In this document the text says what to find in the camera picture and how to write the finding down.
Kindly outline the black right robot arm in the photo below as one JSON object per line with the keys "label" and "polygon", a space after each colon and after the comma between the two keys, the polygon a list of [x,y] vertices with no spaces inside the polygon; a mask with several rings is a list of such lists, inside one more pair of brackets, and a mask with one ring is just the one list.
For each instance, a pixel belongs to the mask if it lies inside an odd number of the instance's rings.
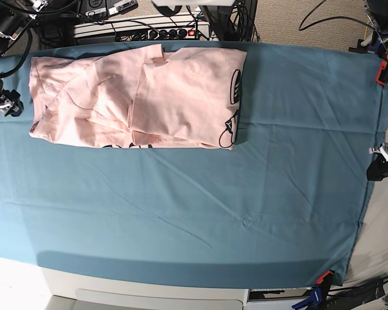
{"label": "black right robot arm", "polygon": [[18,117],[24,110],[20,94],[4,89],[4,78],[15,74],[27,59],[33,37],[30,24],[44,12],[50,1],[0,1],[0,58],[26,33],[27,45],[19,63],[11,70],[0,73],[0,113]]}

